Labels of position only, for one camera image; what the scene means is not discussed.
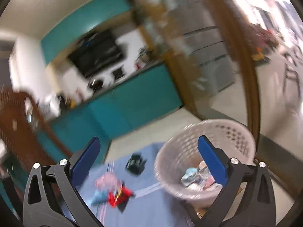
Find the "pink plastic bag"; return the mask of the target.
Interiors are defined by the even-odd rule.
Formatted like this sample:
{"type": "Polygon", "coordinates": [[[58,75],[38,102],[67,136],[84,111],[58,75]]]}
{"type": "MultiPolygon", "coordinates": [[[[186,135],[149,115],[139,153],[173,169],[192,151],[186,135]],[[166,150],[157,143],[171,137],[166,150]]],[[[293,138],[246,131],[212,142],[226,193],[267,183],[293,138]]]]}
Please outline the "pink plastic bag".
{"type": "Polygon", "coordinates": [[[117,179],[114,173],[105,173],[95,181],[95,186],[98,190],[114,191],[122,186],[122,181],[117,179]]]}

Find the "dark green wrapper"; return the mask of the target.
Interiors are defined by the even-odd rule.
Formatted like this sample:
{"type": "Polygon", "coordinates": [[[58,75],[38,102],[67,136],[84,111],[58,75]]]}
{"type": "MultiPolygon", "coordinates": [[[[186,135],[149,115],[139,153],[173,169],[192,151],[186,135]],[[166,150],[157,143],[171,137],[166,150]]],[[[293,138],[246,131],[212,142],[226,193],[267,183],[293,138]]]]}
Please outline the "dark green wrapper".
{"type": "Polygon", "coordinates": [[[129,158],[125,169],[136,176],[139,176],[145,169],[145,164],[147,160],[144,159],[141,153],[134,153],[129,158]]]}

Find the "white blue paper cup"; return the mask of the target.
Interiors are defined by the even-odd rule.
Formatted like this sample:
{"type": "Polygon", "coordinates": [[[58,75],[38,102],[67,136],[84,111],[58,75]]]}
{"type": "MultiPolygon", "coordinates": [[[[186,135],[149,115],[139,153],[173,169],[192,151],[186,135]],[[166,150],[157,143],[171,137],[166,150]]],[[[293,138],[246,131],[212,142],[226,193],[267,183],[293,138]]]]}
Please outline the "white blue paper cup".
{"type": "Polygon", "coordinates": [[[188,168],[181,177],[180,182],[184,187],[188,187],[193,183],[200,183],[203,180],[197,168],[188,168]]]}

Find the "white plastic trash basket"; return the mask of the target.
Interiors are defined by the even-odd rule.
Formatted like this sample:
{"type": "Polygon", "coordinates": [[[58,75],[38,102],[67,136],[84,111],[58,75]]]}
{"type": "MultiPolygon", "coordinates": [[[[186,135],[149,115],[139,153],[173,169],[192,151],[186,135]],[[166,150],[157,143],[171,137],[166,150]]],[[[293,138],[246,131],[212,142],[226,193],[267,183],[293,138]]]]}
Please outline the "white plastic trash basket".
{"type": "Polygon", "coordinates": [[[251,132],[243,124],[230,119],[207,119],[190,124],[162,146],[155,159],[156,179],[170,195],[201,208],[209,207],[215,201],[222,186],[216,184],[206,190],[200,186],[184,187],[180,179],[186,169],[202,162],[198,152],[198,138],[202,135],[229,158],[235,157],[247,165],[253,164],[256,152],[251,132]]]}

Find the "teal kitchen cabinets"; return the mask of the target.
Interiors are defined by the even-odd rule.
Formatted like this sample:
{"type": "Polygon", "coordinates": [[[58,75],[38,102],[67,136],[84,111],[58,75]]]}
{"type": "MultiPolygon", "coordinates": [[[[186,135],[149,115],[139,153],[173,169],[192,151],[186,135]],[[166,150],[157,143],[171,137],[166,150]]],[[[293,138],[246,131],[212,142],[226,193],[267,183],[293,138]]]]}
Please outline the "teal kitchen cabinets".
{"type": "MultiPolygon", "coordinates": [[[[130,6],[126,0],[92,0],[81,6],[42,39],[46,63],[53,63],[72,42],[76,42],[77,48],[77,43],[84,36],[97,32],[97,25],[116,19],[128,11],[130,6]]],[[[102,88],[75,108],[65,110],[50,122],[50,126],[72,152],[83,148],[93,137],[99,138],[102,150],[106,151],[112,139],[162,117],[181,105],[182,101],[167,67],[158,62],[102,88]]]]}

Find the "blue striped cloth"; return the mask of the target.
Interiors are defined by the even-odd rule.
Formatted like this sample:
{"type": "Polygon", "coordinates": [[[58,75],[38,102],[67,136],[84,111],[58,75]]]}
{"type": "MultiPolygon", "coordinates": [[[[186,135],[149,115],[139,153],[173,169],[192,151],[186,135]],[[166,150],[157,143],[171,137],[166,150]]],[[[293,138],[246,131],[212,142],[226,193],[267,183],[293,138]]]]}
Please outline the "blue striped cloth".
{"type": "Polygon", "coordinates": [[[88,176],[77,190],[104,226],[194,225],[182,202],[168,194],[154,176],[154,161],[162,146],[163,143],[157,142],[138,151],[146,160],[145,169],[139,176],[129,173],[125,168],[130,155],[90,169],[88,176]],[[127,202],[124,211],[109,204],[91,205],[90,203],[97,189],[95,181],[106,172],[113,173],[135,193],[135,196],[127,202]]]}

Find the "carved wooden chair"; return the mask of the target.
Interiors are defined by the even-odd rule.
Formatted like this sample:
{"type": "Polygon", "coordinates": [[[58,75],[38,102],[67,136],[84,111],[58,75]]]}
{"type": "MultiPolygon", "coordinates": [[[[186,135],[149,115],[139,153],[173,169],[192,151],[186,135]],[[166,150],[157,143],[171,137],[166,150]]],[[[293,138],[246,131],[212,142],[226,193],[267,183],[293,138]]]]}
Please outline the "carved wooden chair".
{"type": "Polygon", "coordinates": [[[55,162],[42,148],[37,135],[28,122],[25,108],[26,100],[30,100],[33,115],[38,119],[38,124],[55,146],[67,158],[72,156],[72,152],[60,142],[49,124],[44,121],[38,105],[29,93],[25,91],[14,92],[10,88],[1,87],[1,140],[3,140],[8,152],[18,159],[22,169],[29,173],[36,162],[42,166],[51,166],[55,162]]]}

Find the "yellow toy vehicle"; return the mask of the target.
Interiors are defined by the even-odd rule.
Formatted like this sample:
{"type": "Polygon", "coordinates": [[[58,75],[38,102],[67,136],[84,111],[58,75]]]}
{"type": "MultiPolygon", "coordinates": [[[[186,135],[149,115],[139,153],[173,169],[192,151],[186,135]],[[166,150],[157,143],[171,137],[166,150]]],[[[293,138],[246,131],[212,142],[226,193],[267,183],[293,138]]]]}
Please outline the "yellow toy vehicle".
{"type": "Polygon", "coordinates": [[[268,63],[270,58],[262,53],[261,48],[257,47],[256,52],[252,55],[252,60],[255,63],[268,63]]]}

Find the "etched glass sliding door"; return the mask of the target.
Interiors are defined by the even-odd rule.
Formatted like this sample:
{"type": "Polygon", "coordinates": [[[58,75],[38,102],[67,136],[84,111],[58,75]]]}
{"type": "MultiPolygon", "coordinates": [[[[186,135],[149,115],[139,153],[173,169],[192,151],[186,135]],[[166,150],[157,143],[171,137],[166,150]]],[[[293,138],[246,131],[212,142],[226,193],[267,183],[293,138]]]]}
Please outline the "etched glass sliding door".
{"type": "Polygon", "coordinates": [[[130,0],[186,104],[247,126],[257,157],[302,164],[302,33],[283,0],[130,0]],[[255,63],[259,47],[270,58],[255,63]]]}

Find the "black range hood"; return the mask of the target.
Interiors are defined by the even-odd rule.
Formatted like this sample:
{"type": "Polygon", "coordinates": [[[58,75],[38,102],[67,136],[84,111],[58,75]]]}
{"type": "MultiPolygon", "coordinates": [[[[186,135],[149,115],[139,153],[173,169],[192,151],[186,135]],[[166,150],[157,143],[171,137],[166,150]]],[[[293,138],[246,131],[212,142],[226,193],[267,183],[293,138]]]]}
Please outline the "black range hood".
{"type": "Polygon", "coordinates": [[[124,58],[123,49],[116,43],[113,32],[108,29],[87,34],[68,55],[68,59],[86,79],[124,58]]]}

